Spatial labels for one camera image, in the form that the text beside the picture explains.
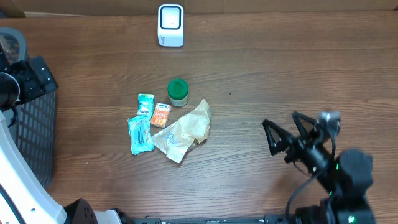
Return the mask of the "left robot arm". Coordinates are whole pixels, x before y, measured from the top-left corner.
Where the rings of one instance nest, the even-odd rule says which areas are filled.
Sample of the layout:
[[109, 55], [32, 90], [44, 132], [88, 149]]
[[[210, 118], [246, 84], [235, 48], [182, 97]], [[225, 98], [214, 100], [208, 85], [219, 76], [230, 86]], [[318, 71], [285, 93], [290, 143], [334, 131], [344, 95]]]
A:
[[125, 223], [119, 211], [94, 211], [83, 199], [61, 206], [47, 193], [18, 150], [9, 131], [18, 120], [17, 105], [57, 87], [40, 58], [10, 64], [1, 55], [1, 112], [14, 113], [11, 121], [1, 116], [1, 223]]

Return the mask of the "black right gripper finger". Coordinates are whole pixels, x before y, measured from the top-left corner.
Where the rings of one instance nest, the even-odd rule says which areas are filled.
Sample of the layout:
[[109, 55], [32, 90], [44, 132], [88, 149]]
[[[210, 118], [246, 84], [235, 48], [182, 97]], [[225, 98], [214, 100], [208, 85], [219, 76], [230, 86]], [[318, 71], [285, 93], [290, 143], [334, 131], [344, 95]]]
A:
[[301, 136], [313, 136], [315, 134], [315, 119], [299, 113], [298, 111], [292, 113], [292, 119]]
[[284, 152], [292, 144], [294, 136], [274, 122], [265, 119], [262, 125], [267, 136], [267, 142], [272, 156]]

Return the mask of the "green lid white jar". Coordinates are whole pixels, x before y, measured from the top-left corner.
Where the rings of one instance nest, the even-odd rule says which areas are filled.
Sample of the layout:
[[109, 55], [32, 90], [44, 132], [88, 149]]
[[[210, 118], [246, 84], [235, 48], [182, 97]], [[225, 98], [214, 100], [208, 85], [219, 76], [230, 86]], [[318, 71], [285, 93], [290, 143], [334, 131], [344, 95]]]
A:
[[176, 107], [183, 107], [189, 101], [188, 84], [181, 78], [176, 78], [169, 82], [167, 93], [171, 104]]

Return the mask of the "large teal wipes pack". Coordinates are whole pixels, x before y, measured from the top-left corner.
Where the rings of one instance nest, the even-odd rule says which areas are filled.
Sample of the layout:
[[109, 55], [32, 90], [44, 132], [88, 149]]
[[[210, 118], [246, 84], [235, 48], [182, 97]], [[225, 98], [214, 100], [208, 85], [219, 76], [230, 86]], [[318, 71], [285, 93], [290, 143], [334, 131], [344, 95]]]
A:
[[142, 152], [154, 150], [154, 142], [150, 132], [150, 117], [139, 115], [127, 120], [131, 138], [131, 152], [138, 155]]

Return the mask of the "orange tissue pack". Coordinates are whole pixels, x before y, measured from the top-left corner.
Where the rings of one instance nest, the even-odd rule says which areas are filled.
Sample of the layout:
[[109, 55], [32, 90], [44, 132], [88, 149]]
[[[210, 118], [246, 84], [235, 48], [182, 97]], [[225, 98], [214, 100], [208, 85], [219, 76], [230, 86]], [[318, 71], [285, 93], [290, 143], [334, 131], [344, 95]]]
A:
[[156, 127], [165, 128], [172, 107], [165, 103], [156, 103], [150, 123]]

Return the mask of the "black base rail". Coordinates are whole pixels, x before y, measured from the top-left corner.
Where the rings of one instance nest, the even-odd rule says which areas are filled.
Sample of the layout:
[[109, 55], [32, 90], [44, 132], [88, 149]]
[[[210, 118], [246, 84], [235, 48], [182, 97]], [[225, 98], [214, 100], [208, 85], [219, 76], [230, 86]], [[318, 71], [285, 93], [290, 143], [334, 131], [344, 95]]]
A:
[[302, 224], [301, 219], [285, 215], [265, 215], [254, 218], [191, 218], [191, 219], [161, 219], [161, 218], [131, 218], [125, 212], [119, 212], [122, 223], [133, 224]]

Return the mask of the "grey plastic mesh basket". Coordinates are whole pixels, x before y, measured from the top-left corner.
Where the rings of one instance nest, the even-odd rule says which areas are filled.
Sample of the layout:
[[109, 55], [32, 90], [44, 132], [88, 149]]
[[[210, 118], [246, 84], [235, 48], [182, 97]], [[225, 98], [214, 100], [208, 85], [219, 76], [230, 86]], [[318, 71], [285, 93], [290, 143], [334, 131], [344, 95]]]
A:
[[1, 28], [1, 111], [18, 150], [43, 187], [53, 180], [57, 97], [55, 91], [19, 104], [20, 87], [11, 65], [30, 58], [24, 35], [12, 27]]

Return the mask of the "small teal tissue pack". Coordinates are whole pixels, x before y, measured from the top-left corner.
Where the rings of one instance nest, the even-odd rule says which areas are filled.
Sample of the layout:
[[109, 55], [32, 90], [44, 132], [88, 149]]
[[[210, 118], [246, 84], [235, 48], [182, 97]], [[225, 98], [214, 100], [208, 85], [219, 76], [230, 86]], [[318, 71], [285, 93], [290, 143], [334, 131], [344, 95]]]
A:
[[154, 112], [155, 96], [153, 94], [138, 94], [137, 115], [152, 116]]

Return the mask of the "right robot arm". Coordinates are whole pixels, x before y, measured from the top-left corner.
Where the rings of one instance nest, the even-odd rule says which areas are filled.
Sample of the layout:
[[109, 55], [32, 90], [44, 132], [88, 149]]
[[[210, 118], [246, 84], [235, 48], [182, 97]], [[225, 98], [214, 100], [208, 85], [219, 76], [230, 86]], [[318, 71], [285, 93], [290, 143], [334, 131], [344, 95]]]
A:
[[[375, 217], [366, 198], [373, 184], [373, 159], [360, 149], [348, 149], [336, 154], [335, 138], [340, 132], [341, 116], [338, 111], [321, 111], [317, 119], [297, 111], [292, 119], [298, 136], [265, 119], [265, 130], [271, 155], [285, 152], [284, 161], [301, 162], [310, 178], [289, 198], [285, 207], [287, 223], [375, 223]], [[299, 207], [290, 214], [296, 196], [312, 181], [317, 180], [328, 197], [319, 205]]]

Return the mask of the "white barcode scanner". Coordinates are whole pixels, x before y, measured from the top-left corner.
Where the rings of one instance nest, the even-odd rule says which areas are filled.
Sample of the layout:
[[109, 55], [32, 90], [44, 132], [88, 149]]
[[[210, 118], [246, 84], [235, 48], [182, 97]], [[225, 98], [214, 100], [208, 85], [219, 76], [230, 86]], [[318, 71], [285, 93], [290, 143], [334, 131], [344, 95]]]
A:
[[179, 4], [163, 4], [158, 8], [157, 36], [162, 47], [184, 45], [184, 8]]

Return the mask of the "beige paper bag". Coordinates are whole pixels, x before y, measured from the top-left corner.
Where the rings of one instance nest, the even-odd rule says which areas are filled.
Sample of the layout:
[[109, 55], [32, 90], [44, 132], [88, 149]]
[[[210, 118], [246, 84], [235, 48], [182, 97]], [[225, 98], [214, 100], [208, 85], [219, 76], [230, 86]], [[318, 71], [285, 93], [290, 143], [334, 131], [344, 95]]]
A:
[[152, 140], [155, 147], [162, 151], [168, 159], [181, 163], [184, 155], [195, 141], [200, 144], [208, 139], [210, 121], [210, 106], [205, 99], [202, 99], [194, 110], [154, 134]]

